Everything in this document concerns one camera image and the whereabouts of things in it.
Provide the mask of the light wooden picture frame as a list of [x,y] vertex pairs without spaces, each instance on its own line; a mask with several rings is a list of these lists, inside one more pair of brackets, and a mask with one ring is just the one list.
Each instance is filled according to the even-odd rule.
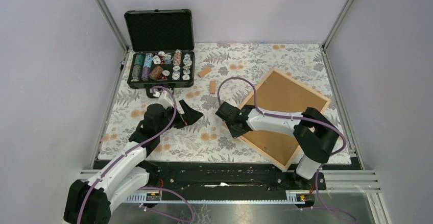
[[[304,112],[308,107],[324,113],[330,103],[326,96],[276,69],[270,71],[255,89],[257,105],[277,113]],[[283,171],[288,170],[301,153],[294,137],[277,132],[247,132],[239,139]]]

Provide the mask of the photo print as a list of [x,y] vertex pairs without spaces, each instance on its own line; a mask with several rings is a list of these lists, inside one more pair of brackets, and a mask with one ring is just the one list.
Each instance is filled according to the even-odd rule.
[[[256,91],[251,92],[244,101],[240,104],[240,108],[244,105],[254,105],[257,104],[256,101]],[[293,137],[294,125],[299,123],[299,120],[291,120],[292,116],[301,116],[302,112],[274,112],[271,110],[264,110],[266,116],[261,115],[255,109],[252,109],[252,126],[253,130],[256,131],[266,131],[266,132],[277,132],[283,135],[289,135]]]

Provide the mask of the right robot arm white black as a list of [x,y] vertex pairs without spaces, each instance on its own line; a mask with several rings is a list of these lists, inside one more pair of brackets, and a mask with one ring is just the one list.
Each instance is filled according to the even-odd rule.
[[334,154],[342,133],[317,109],[287,113],[265,110],[253,105],[241,109],[223,102],[216,116],[226,124],[231,136],[250,144],[281,170],[287,170],[303,152],[293,183],[306,189],[317,170]]

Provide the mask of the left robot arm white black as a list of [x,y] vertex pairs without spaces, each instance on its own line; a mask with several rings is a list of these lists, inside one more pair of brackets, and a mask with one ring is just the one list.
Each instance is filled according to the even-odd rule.
[[135,190],[158,184],[158,167],[146,162],[146,157],[165,131],[193,125],[203,116],[184,100],[179,104],[182,113],[170,104],[149,105],[124,149],[88,180],[71,184],[63,214],[65,222],[108,223],[116,208]]

